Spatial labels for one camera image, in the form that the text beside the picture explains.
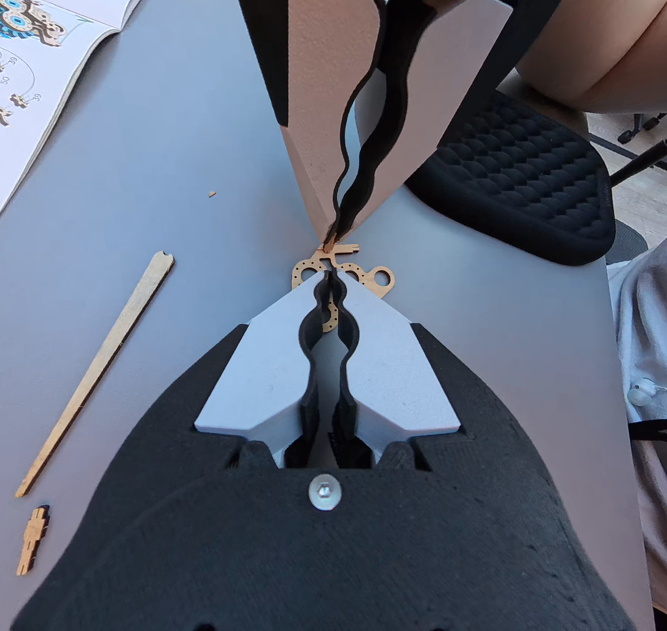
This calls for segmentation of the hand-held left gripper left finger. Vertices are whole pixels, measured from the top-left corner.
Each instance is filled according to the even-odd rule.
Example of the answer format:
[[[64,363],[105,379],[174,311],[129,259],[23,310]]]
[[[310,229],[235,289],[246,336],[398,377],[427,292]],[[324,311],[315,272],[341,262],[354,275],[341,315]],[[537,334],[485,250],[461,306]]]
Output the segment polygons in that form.
[[[323,335],[331,274],[318,272],[253,318],[194,425],[261,441],[279,468],[318,431],[312,349]]]

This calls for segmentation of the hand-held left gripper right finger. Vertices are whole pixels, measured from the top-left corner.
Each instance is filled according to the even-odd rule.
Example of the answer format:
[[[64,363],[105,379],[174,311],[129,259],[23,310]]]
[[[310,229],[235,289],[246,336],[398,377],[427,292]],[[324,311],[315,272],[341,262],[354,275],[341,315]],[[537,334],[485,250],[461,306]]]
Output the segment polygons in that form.
[[[459,430],[411,322],[343,271],[333,273],[340,366],[333,446],[340,467],[377,464],[386,447]]]

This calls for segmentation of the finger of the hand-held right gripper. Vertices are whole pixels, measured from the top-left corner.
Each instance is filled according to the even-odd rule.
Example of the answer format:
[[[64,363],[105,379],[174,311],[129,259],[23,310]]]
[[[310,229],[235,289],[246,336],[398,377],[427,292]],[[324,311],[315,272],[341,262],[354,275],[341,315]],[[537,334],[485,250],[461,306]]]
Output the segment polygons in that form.
[[[389,0],[377,68],[355,100],[362,144],[336,239],[435,151],[512,7],[500,0]]]
[[[281,133],[319,240],[349,167],[346,121],[374,68],[381,0],[288,0],[288,121]]]

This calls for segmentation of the wooden plate with round holes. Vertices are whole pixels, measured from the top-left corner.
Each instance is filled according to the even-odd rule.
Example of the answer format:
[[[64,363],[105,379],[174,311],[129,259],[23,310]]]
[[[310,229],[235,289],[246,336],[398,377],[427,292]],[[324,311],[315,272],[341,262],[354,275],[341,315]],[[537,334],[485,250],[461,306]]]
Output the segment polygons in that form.
[[[338,330],[348,350],[346,364],[361,351],[361,324],[356,318],[375,319],[377,330],[391,318],[395,325],[408,327],[406,318],[381,302],[396,283],[390,269],[377,266],[365,271],[354,262],[337,262],[337,254],[358,250],[357,244],[336,244],[330,252],[319,248],[296,263],[293,292],[248,322],[246,334],[256,335],[262,327],[269,342],[278,344],[278,352],[288,353],[292,362],[304,362],[306,376],[313,377],[312,351],[322,334]]]

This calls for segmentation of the person's right forearm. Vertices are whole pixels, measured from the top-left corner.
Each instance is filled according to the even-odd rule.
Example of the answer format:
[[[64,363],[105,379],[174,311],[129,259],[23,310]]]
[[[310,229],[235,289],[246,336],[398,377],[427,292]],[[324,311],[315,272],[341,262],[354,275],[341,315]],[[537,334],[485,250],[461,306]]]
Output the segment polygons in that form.
[[[517,70],[574,110],[665,111],[666,0],[562,0]]]

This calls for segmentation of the grey desk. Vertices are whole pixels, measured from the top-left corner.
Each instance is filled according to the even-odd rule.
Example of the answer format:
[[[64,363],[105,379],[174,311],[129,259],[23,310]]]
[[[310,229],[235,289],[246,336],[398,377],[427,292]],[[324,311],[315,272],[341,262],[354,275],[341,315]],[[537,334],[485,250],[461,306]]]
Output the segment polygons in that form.
[[[604,260],[553,264],[405,188],[352,239],[358,264],[394,271],[387,302],[513,411],[598,572],[637,628],[653,630]],[[282,297],[317,245],[238,0],[143,0],[88,60],[1,217],[2,630],[70,542],[138,419]],[[160,251],[174,265],[16,498]],[[44,504],[46,535],[17,576],[25,527]]]

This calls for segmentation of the black honeycomb seat cushion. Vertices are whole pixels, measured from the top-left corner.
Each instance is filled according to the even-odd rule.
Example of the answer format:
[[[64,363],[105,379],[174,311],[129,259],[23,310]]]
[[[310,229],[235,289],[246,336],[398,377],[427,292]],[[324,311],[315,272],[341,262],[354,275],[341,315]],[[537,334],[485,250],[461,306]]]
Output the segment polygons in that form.
[[[582,136],[501,92],[405,185],[439,213],[559,264],[582,266],[614,243],[601,156]]]

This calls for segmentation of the thin wooden stick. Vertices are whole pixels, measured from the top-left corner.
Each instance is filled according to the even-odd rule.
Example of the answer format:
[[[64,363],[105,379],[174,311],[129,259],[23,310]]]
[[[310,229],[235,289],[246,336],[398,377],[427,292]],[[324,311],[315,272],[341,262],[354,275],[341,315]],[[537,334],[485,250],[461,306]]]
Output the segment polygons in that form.
[[[70,401],[63,410],[63,413],[23,478],[15,493],[16,498],[23,497],[33,487],[38,476],[46,467],[47,462],[52,457],[67,431],[71,428],[77,415],[88,401],[89,396],[116,354],[120,351],[131,330],[138,322],[160,285],[162,285],[163,280],[173,265],[174,257],[171,254],[160,251],[153,256],[128,302],[123,307]]]

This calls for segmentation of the black chair caster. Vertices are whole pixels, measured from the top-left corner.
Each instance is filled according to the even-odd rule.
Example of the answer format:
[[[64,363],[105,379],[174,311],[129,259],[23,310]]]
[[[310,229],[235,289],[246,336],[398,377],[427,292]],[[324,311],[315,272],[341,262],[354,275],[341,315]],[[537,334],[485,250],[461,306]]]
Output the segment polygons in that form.
[[[651,118],[646,118],[646,115],[643,113],[634,114],[633,127],[622,132],[621,135],[618,136],[618,142],[625,145],[632,141],[640,132],[649,132],[650,130],[653,130],[665,116],[666,113],[664,112]]]

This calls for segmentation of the wooden model instruction booklet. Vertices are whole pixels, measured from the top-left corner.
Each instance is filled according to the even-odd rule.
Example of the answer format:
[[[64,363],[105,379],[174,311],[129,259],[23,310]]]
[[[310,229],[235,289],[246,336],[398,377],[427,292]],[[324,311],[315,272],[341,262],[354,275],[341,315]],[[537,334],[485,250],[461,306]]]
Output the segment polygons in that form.
[[[140,0],[1,0],[1,208],[52,131],[97,45]]]

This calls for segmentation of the black chair base leg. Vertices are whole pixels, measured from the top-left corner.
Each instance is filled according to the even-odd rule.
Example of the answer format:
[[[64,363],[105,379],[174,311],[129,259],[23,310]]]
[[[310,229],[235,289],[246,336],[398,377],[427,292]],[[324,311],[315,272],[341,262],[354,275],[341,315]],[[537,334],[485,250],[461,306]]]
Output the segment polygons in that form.
[[[666,139],[659,141],[615,172],[610,177],[611,186],[615,187],[645,169],[655,166],[666,171]]]

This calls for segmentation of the small white round object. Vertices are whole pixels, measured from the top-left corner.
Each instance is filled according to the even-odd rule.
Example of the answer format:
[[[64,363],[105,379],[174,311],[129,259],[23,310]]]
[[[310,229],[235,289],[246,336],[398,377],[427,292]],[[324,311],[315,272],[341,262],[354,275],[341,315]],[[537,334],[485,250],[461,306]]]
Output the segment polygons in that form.
[[[636,407],[647,406],[652,403],[658,390],[659,387],[649,378],[643,377],[635,379],[635,381],[630,384],[627,392],[627,399]]]

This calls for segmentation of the person's white t-shirt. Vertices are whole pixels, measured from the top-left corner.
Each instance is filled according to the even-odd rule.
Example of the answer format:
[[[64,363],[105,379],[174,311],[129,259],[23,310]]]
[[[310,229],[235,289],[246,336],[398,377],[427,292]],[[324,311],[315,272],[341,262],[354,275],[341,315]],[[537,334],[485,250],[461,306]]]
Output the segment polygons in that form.
[[[666,419],[666,240],[630,261],[606,268],[628,423]],[[651,404],[632,405],[630,384],[649,378],[659,387]]]

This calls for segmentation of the small notched wooden piece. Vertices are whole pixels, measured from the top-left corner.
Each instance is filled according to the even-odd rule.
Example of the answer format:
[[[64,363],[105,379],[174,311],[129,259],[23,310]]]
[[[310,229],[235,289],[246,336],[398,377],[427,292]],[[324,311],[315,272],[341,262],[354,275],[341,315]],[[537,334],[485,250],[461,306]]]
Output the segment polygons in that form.
[[[39,544],[46,535],[49,524],[49,505],[35,508],[23,533],[23,542],[16,575],[25,576],[34,566]]]

